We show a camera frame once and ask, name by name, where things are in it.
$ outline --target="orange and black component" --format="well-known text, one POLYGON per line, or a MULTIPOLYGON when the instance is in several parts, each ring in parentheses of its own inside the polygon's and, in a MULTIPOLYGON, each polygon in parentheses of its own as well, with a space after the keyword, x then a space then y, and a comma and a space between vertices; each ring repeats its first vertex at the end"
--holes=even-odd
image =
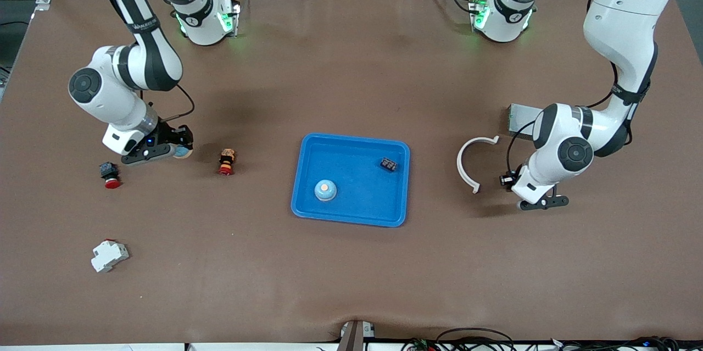
POLYGON ((220 154, 220 168, 218 173, 220 175, 232 175, 234 174, 234 163, 237 161, 237 153, 232 149, 225 149, 220 154))

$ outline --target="brown mat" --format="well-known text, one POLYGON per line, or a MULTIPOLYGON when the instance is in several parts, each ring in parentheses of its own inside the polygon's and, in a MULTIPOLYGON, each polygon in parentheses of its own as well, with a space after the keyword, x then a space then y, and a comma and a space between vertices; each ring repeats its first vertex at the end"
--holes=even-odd
MULTIPOLYGON (((53 0, 32 21, 0 114, 0 343, 326 341, 366 319, 378 336, 484 326, 517 339, 703 338, 698 171, 703 70, 671 2, 634 142, 518 213, 497 184, 512 102, 585 105, 610 65, 585 42, 585 0, 539 0, 519 41, 470 32, 451 0, 243 0, 241 37, 198 47, 151 0, 196 100, 188 160, 123 168, 105 125, 67 83, 98 46, 131 36, 105 0, 53 0), (392 138, 412 150, 398 229, 296 218, 289 201, 310 132, 392 138), (455 168, 460 146, 484 184, 455 168), (215 173, 222 148, 237 173, 215 173), (91 248, 131 258, 93 271, 91 248)), ((162 116, 178 91, 147 93, 162 116)), ((518 141, 514 163, 534 149, 518 141)))

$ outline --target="white electrical component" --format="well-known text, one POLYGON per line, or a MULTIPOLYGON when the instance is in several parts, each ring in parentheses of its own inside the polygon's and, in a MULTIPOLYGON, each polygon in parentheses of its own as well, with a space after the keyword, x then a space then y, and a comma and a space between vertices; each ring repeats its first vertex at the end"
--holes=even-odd
POLYGON ((107 273, 120 261, 130 257, 124 244, 112 240, 105 240, 93 248, 93 259, 90 262, 98 273, 107 273))

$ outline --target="blue tray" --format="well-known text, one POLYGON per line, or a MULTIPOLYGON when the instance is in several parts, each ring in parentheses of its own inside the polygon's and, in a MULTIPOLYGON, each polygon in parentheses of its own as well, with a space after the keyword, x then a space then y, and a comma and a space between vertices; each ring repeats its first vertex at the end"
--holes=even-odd
POLYGON ((300 147, 291 209, 302 218, 397 227, 405 221, 410 149, 400 141, 312 133, 300 147), (398 164, 381 168, 383 158, 398 164), (319 201, 315 185, 329 179, 337 196, 319 201))

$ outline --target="green led light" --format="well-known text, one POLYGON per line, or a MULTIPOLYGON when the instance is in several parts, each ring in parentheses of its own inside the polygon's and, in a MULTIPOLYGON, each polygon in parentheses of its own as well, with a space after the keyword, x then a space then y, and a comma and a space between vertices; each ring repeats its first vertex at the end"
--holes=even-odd
POLYGON ((181 32, 183 35, 187 35, 188 33, 186 33, 186 28, 183 26, 183 20, 181 20, 181 17, 178 16, 178 13, 176 13, 176 20, 178 20, 178 25, 181 26, 181 32))
POLYGON ((529 17, 532 16, 532 11, 530 10, 529 13, 527 13, 527 16, 525 16, 525 23, 522 25, 522 29, 524 30, 527 28, 527 25, 529 23, 529 17))
POLYGON ((232 25, 232 18, 229 15, 227 15, 226 13, 224 13, 224 14, 218 13, 218 15, 220 17, 220 23, 222 25, 222 29, 225 32, 232 31, 234 29, 234 27, 232 25))
POLYGON ((488 6, 484 6, 481 12, 476 16, 474 26, 481 30, 486 25, 486 20, 488 20, 488 16, 490 16, 490 8, 488 6))

